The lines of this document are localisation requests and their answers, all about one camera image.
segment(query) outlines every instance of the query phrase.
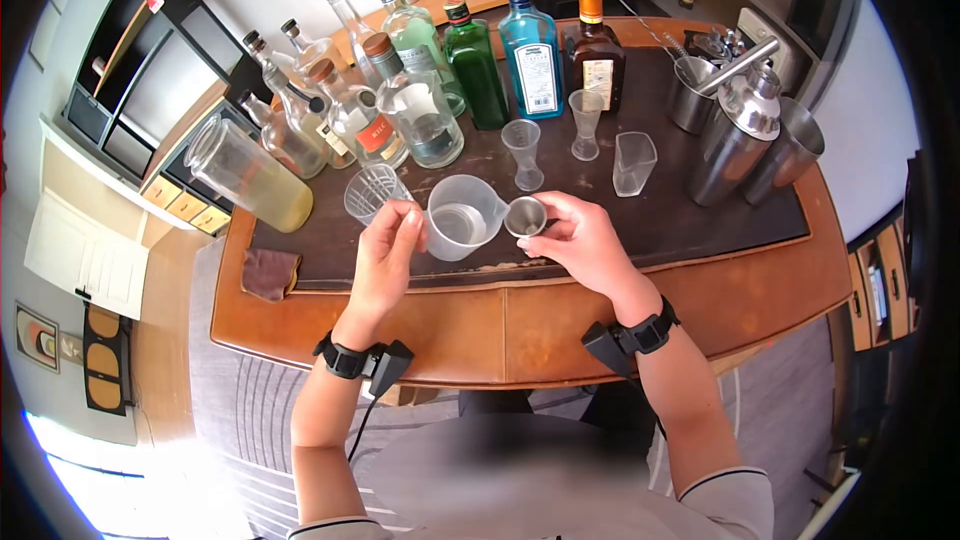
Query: yellow liquid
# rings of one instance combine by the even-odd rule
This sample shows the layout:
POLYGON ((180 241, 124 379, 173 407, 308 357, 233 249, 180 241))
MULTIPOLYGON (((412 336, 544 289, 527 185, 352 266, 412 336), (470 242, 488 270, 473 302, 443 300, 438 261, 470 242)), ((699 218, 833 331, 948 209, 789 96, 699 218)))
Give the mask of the yellow liquid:
POLYGON ((313 210, 313 192, 280 162, 273 162, 249 181, 246 202, 258 220, 289 234, 304 225, 313 210))

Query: framed picture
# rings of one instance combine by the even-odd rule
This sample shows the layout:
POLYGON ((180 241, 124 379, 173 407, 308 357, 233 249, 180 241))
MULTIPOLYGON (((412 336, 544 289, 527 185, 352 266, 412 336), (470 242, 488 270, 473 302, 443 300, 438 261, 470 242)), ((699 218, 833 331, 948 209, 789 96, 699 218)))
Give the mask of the framed picture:
POLYGON ((38 366, 60 373, 57 324, 44 319, 20 303, 16 303, 15 311, 17 350, 38 366))

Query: amber liquor bottle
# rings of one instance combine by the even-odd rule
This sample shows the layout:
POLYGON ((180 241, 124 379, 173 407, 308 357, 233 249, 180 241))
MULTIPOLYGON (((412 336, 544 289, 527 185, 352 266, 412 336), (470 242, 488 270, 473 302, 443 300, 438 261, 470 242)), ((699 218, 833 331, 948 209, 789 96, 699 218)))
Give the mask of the amber liquor bottle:
POLYGON ((604 111, 617 113, 623 94, 627 53, 603 23, 603 0, 580 0, 580 21, 563 29, 567 90, 593 90, 604 111))

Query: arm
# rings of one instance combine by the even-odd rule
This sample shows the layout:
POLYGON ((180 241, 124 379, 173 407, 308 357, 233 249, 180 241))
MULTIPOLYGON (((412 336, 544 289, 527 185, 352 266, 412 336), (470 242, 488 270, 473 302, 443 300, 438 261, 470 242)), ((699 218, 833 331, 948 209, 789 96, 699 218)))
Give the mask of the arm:
MULTIPOLYGON (((333 342, 359 352, 377 342, 377 326, 406 292, 410 256, 424 252, 425 239, 417 203, 390 200, 379 210, 360 234, 353 290, 333 342)), ((301 523, 367 514, 344 452, 360 383, 328 373, 320 356, 296 397, 290 438, 301 523)))
MULTIPOLYGON (((660 314, 660 293, 630 262, 606 210, 561 192, 534 196, 546 205, 547 218, 558 221, 518 246, 531 257, 553 259, 578 282, 606 295, 621 325, 660 314)), ((707 359, 682 327, 673 326, 669 334, 653 353, 637 353, 636 366, 666 431, 670 474, 680 496, 697 479, 742 460, 707 359)))

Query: blue bottle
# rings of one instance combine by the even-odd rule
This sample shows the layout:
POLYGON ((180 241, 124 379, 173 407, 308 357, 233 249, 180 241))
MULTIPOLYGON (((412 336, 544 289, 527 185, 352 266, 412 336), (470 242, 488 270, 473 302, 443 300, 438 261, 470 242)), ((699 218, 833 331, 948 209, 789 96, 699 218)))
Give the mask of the blue bottle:
POLYGON ((500 39, 520 116, 543 120, 564 113, 560 45, 553 18, 533 0, 509 0, 510 14, 500 20, 500 39))

